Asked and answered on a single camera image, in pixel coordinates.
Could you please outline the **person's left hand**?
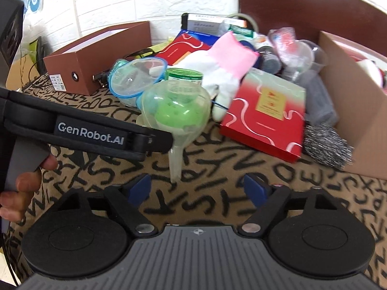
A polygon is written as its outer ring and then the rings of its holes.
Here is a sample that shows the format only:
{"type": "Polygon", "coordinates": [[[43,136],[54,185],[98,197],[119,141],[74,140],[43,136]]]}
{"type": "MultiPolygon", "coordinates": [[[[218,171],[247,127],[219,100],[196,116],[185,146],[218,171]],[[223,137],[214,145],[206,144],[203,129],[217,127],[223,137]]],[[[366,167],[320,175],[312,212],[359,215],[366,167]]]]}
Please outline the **person's left hand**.
{"type": "Polygon", "coordinates": [[[1,218],[10,222],[18,223],[23,218],[34,193],[40,190],[42,183],[42,172],[44,170],[55,170],[58,161],[50,154],[34,172],[25,172],[16,179],[16,192],[1,193],[1,218]]]}

